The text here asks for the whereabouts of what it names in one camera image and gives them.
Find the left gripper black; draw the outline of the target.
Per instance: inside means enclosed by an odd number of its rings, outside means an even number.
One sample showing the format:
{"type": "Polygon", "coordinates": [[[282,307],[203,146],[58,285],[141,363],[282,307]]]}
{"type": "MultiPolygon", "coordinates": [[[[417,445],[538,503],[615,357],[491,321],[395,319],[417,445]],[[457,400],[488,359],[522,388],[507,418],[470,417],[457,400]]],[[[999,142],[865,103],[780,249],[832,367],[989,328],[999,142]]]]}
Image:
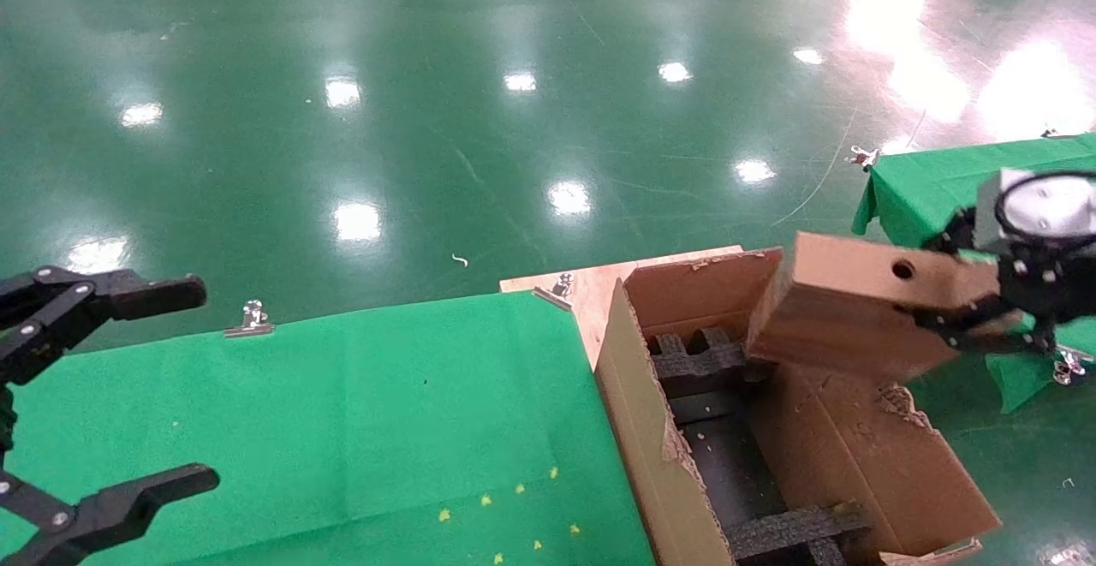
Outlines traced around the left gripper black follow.
{"type": "MultiPolygon", "coordinates": [[[[202,278],[146,281],[129,269],[75,273],[42,267],[1,283],[1,382],[27,385],[102,325],[134,321],[204,306],[202,278]]],[[[0,396],[0,462],[15,448],[15,395],[0,396]]],[[[36,527],[4,565],[79,565],[101,551],[144,536],[167,503],[176,503],[220,484],[212,466],[191,463],[99,489],[78,503],[44,493],[3,471],[1,507],[36,527]]]]}

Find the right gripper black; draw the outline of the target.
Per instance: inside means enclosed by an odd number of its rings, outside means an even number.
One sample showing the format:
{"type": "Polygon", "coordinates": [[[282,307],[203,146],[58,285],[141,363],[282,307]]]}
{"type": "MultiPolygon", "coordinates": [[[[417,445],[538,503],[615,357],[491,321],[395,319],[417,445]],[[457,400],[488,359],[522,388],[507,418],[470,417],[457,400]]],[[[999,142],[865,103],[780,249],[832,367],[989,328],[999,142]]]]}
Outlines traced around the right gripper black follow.
{"type": "MultiPolygon", "coordinates": [[[[954,212],[943,230],[923,242],[932,253],[974,250],[977,208],[954,212]]],[[[998,258],[998,296],[983,296],[949,308],[915,308],[912,320],[951,350],[963,353],[1031,353],[1057,351],[1057,324],[1095,316],[1093,248],[1052,253],[1044,247],[1021,247],[1019,254],[998,258]],[[1021,312],[1034,325],[1021,325],[1021,312]]]]}

